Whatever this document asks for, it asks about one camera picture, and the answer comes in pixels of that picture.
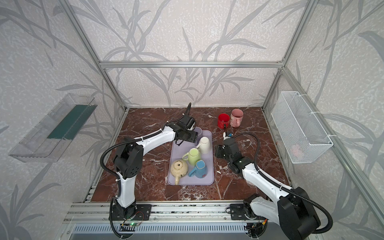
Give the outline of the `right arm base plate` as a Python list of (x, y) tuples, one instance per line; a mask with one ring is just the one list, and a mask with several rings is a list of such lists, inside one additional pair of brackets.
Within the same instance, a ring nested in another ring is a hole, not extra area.
[(258, 220), (249, 204), (230, 204), (231, 220)]

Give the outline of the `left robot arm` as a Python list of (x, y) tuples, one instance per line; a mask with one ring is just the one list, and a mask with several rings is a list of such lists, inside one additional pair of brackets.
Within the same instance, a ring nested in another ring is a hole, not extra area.
[(135, 181), (142, 168), (144, 155), (168, 142), (181, 140), (195, 143), (197, 141), (195, 126), (196, 124), (193, 123), (184, 128), (181, 124), (167, 123), (162, 129), (151, 134), (128, 138), (126, 144), (118, 147), (114, 166), (118, 176), (117, 203), (120, 207), (130, 208), (136, 201)]

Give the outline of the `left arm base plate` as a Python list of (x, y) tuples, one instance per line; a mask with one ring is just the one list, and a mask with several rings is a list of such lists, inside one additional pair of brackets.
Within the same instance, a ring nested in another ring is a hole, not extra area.
[(152, 210), (151, 204), (136, 204), (123, 209), (120, 205), (113, 204), (109, 220), (112, 221), (148, 221)]

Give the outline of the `pink patterned mug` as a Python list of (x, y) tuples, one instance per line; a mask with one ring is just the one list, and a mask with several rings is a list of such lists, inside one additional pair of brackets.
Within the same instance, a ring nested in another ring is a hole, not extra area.
[(230, 120), (230, 125), (233, 128), (238, 128), (240, 127), (242, 120), (243, 120), (244, 112), (240, 109), (234, 109), (231, 112), (231, 120)]

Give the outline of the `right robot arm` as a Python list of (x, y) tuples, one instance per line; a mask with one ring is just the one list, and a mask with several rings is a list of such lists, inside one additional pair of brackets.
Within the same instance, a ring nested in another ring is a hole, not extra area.
[(301, 188), (293, 189), (282, 184), (257, 166), (255, 161), (243, 156), (234, 138), (216, 145), (214, 152), (216, 158), (227, 161), (234, 173), (269, 197), (268, 201), (262, 197), (244, 201), (250, 218), (260, 216), (278, 224), (290, 240), (303, 240), (321, 225), (314, 206), (304, 200), (308, 197), (307, 193)]

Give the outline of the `red mug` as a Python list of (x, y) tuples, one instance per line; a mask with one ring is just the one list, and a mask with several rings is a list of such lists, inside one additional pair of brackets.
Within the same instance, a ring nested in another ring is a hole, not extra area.
[(222, 113), (218, 116), (218, 127), (222, 130), (225, 130), (230, 125), (231, 117), (228, 114)]

